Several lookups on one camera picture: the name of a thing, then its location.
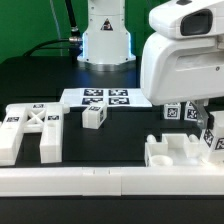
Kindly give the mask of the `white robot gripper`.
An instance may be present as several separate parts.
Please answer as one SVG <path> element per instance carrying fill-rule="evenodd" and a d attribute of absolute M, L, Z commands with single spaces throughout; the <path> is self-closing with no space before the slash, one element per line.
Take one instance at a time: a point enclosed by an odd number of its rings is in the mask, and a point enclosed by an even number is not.
<path fill-rule="evenodd" d="M 149 25 L 140 88 L 152 104 L 224 96 L 224 0 L 170 0 Z"/>

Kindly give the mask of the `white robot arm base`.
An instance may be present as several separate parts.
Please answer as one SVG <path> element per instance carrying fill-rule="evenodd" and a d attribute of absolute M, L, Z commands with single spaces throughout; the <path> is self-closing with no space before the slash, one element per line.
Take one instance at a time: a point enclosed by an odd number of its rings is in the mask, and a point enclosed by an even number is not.
<path fill-rule="evenodd" d="M 88 0 L 88 27 L 82 35 L 81 67 L 119 71 L 134 65 L 131 36 L 125 27 L 125 0 Z"/>

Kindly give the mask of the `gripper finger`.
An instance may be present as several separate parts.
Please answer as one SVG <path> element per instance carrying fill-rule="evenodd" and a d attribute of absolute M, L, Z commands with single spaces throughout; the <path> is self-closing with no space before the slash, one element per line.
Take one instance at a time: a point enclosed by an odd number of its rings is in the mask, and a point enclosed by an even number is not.
<path fill-rule="evenodd" d="M 194 100 L 193 107 L 197 112 L 197 125 L 200 129 L 206 129 L 209 115 L 205 107 L 209 104 L 208 99 Z"/>

